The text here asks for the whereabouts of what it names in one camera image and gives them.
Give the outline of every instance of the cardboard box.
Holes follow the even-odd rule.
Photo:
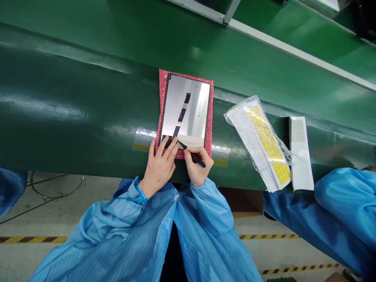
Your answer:
[[[335,272],[328,279],[326,279],[324,282],[348,282],[348,280],[345,279],[339,273]]]
[[[226,198],[234,218],[264,214],[262,191],[218,187]]]

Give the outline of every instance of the person's left hand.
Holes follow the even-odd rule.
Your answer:
[[[155,140],[153,140],[150,144],[149,160],[146,167],[144,179],[141,180],[141,182],[138,184],[147,198],[151,198],[167,183],[168,180],[170,180],[176,168],[174,160],[177,150],[179,149],[179,144],[177,143],[176,137],[174,137],[170,146],[168,146],[164,155],[162,155],[163,149],[165,148],[168,139],[169,136],[166,136],[163,139],[155,156]]]

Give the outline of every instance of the tablet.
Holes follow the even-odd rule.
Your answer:
[[[177,136],[188,147],[203,147],[209,99],[210,84],[168,74],[159,144],[165,136]]]

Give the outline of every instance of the pink foam pad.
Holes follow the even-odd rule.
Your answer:
[[[198,80],[201,82],[205,82],[210,84],[210,99],[209,99],[209,109],[208,109],[208,118],[206,122],[206,135],[205,135],[205,145],[204,148],[208,152],[208,155],[212,157],[212,142],[213,142],[213,134],[212,134],[212,124],[213,124],[213,98],[214,98],[214,81],[207,80],[204,78],[198,78],[195,76],[188,76],[186,74],[180,74],[177,72],[169,72],[166,70],[159,70],[159,104],[161,106],[161,113],[159,115],[159,122],[158,122],[158,133],[157,133],[157,140],[155,143],[155,152],[158,150],[159,146],[159,138],[161,134],[161,127],[162,127],[162,113],[163,107],[165,103],[165,95],[166,95],[166,87],[167,87],[167,78],[168,74],[176,74],[178,76],[183,76],[186,78],[191,78],[194,80]],[[184,159],[184,150],[178,150],[175,159]]]

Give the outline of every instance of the black cable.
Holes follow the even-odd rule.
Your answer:
[[[21,213],[15,215],[15,216],[13,216],[13,217],[11,217],[11,218],[9,218],[9,219],[6,219],[6,220],[0,222],[0,225],[3,224],[3,223],[5,223],[5,222],[8,222],[8,221],[10,221],[10,220],[12,220],[12,219],[15,219],[16,217],[19,217],[20,215],[23,215],[23,214],[25,214],[25,213],[28,213],[28,212],[30,212],[30,211],[32,211],[32,210],[34,210],[34,209],[36,209],[36,208],[38,208],[38,207],[40,207],[40,206],[43,206],[44,204],[47,204],[47,203],[49,203],[49,202],[52,202],[53,200],[60,199],[60,198],[63,198],[63,197],[66,197],[66,196],[72,194],[73,192],[75,192],[75,191],[81,186],[83,180],[85,179],[85,176],[83,175],[80,184],[79,184],[79,185],[78,185],[78,186],[77,186],[72,192],[70,192],[70,193],[68,193],[68,194],[66,194],[66,195],[59,196],[59,197],[48,197],[48,196],[45,196],[45,195],[39,193],[39,192],[35,189],[35,187],[34,187],[35,184],[42,183],[42,182],[45,182],[45,181],[48,181],[48,180],[51,180],[51,179],[55,179],[55,178],[58,178],[58,177],[61,177],[61,176],[66,176],[66,175],[69,175],[69,174],[63,174],[63,175],[55,176],[55,177],[52,177],[52,178],[49,178],[49,179],[45,179],[45,180],[42,180],[42,181],[38,181],[38,182],[33,183],[33,177],[34,177],[34,171],[33,171],[33,172],[31,173],[31,177],[30,177],[30,184],[28,184],[28,185],[26,185],[26,186],[30,186],[30,185],[31,185],[31,188],[34,190],[35,193],[37,193],[39,196],[41,196],[41,197],[43,197],[43,198],[50,199],[50,200],[49,200],[49,201],[46,201],[46,202],[44,202],[44,203],[41,203],[40,205],[37,205],[37,206],[35,206],[35,207],[33,207],[33,208],[27,210],[27,211],[21,212]]]
[[[62,174],[62,175],[59,175],[59,176],[55,176],[55,177],[51,177],[51,178],[48,178],[48,179],[45,179],[45,180],[41,180],[41,181],[38,181],[38,182],[34,182],[33,183],[33,176],[34,176],[34,171],[31,173],[31,180],[29,181],[30,184],[26,185],[26,186],[30,186],[30,185],[34,185],[34,184],[39,184],[39,183],[42,183],[42,182],[45,182],[45,181],[48,181],[48,180],[51,180],[51,179],[55,179],[55,178],[59,178],[61,176],[66,176],[68,174]]]
[[[31,209],[29,209],[29,210],[27,210],[27,211],[24,211],[24,212],[22,212],[22,213],[19,213],[19,214],[15,215],[15,216],[13,216],[13,217],[7,219],[7,220],[4,220],[4,221],[0,222],[0,224],[3,224],[3,223],[5,223],[5,222],[7,222],[7,221],[10,221],[11,219],[14,219],[14,218],[16,218],[16,217],[19,217],[20,215],[23,215],[23,214],[25,214],[25,213],[27,213],[27,212],[30,212],[30,211],[32,211],[32,210],[34,210],[34,209],[36,209],[36,208],[38,208],[38,207],[40,207],[40,206],[43,206],[44,204],[47,204],[47,203],[49,203],[49,202],[52,202],[53,200],[56,200],[56,199],[51,199],[51,200],[49,200],[49,201],[47,201],[47,202],[41,203],[41,204],[38,205],[38,206],[35,206],[35,207],[33,207],[33,208],[31,208]]]
[[[34,171],[31,173],[31,176],[30,176],[30,182],[31,182],[31,189],[37,193],[39,196],[41,196],[42,198],[45,198],[45,199],[60,199],[60,198],[64,198],[70,194],[72,194],[73,192],[75,192],[78,188],[80,188],[80,186],[82,185],[82,182],[83,180],[85,179],[85,176],[83,175],[82,176],[82,179],[81,179],[81,182],[80,184],[70,193],[66,194],[66,195],[61,195],[61,196],[57,196],[57,197],[50,197],[50,196],[46,196],[46,195],[43,195],[42,193],[40,193],[35,187],[34,187],[34,184],[37,184],[37,183],[42,183],[44,181],[47,181],[47,180],[51,180],[51,179],[55,179],[55,178],[58,178],[58,177],[61,177],[61,176],[65,176],[65,175],[69,175],[69,174],[63,174],[63,175],[59,175],[59,176],[56,176],[56,177],[52,177],[52,178],[49,178],[49,179],[46,179],[46,180],[42,180],[42,181],[39,181],[39,182],[35,182],[33,183],[33,178],[34,178]]]

